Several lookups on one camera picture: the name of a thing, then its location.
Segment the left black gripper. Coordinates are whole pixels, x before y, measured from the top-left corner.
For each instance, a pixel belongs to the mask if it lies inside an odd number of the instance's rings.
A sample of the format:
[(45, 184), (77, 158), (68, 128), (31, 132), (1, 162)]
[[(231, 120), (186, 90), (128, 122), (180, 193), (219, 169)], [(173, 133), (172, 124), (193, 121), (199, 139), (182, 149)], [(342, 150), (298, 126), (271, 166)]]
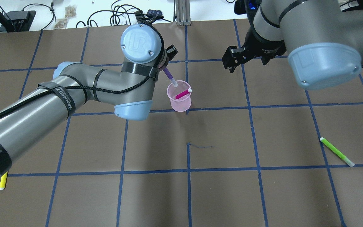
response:
[(178, 50), (175, 45), (170, 45), (164, 52), (164, 57), (161, 61), (161, 70), (164, 70), (170, 61), (177, 55)]

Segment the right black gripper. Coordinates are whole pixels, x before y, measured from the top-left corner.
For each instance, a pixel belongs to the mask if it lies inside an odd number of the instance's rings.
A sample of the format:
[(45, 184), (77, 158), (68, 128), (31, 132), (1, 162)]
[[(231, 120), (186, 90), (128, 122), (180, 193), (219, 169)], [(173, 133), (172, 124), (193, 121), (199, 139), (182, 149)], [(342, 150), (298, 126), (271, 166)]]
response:
[(225, 69), (234, 73), (236, 67), (253, 58), (260, 57), (265, 66), (271, 59), (282, 56), (285, 52), (286, 47), (283, 40), (266, 40), (258, 34), (254, 26), (251, 26), (246, 34), (244, 44), (240, 48), (229, 46), (222, 57), (222, 62)]

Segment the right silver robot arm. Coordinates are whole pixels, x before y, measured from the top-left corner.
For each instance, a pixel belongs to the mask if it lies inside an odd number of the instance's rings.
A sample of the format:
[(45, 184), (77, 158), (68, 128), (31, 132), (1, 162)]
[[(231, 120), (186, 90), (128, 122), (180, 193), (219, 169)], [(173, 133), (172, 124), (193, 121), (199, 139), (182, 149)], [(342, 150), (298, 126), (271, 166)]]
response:
[(346, 83), (363, 69), (363, 0), (341, 9), (337, 0), (237, 0), (250, 27), (241, 47), (222, 62), (236, 67), (260, 57), (263, 65), (288, 54), (297, 84), (318, 90)]

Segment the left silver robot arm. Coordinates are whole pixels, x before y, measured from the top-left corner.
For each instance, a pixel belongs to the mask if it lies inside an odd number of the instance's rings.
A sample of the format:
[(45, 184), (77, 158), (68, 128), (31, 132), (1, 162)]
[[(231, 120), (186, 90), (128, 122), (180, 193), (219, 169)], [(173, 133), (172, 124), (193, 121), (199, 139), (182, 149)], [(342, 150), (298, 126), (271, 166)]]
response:
[(147, 23), (126, 28), (120, 49), (125, 58), (119, 72), (63, 62), (51, 81), (0, 111), (0, 177), (88, 101), (111, 104), (126, 120), (147, 119), (159, 73), (178, 51), (165, 47), (160, 32)]

